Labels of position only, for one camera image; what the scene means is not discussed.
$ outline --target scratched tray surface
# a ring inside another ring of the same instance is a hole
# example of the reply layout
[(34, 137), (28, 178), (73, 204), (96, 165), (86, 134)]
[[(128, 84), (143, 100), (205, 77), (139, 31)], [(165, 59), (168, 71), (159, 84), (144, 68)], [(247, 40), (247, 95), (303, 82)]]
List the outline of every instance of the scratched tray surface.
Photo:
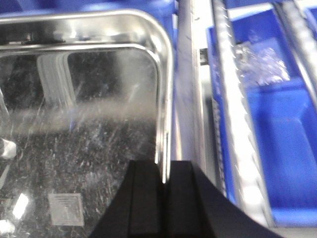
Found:
[(158, 73), (138, 49), (0, 58), (0, 237), (87, 237), (129, 160), (154, 159)]

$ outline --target blue container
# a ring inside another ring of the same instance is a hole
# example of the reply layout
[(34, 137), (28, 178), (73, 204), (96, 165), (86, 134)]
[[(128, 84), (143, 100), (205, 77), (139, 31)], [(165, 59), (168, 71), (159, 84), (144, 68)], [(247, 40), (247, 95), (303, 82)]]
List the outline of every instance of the blue container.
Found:
[(133, 8), (154, 16), (173, 39), (174, 0), (0, 0), (0, 6), (2, 17)]
[[(317, 114), (273, 10), (232, 22), (237, 41), (253, 50), (273, 48), (291, 80), (247, 90), (273, 218), (282, 227), (317, 225)], [(213, 29), (209, 29), (213, 96), (220, 108), (220, 136), (228, 198), (235, 203), (227, 149)]]

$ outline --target metal bar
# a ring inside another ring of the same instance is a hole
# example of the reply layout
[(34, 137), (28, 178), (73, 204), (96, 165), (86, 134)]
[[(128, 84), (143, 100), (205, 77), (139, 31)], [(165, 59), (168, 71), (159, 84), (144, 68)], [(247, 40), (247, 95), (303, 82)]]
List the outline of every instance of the metal bar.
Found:
[(211, 3), (236, 202), (251, 218), (263, 225), (272, 226), (253, 123), (237, 68), (231, 22), (221, 0), (211, 0)]
[(293, 1), (274, 8), (317, 112), (317, 42)]

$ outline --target label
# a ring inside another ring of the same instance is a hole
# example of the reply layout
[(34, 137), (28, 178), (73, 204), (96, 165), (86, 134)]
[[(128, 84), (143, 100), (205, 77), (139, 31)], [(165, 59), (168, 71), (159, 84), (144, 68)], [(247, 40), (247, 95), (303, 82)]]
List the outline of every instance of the label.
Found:
[(52, 193), (49, 203), (53, 226), (84, 226), (80, 193)]

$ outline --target aluminum rail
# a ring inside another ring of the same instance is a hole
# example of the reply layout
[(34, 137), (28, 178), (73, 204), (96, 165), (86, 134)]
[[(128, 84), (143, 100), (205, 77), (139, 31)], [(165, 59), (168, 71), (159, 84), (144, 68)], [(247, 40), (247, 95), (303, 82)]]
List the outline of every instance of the aluminum rail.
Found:
[(273, 226), (253, 123), (237, 68), (231, 22), (221, 0), (211, 0), (211, 4), (236, 203), (257, 222)]

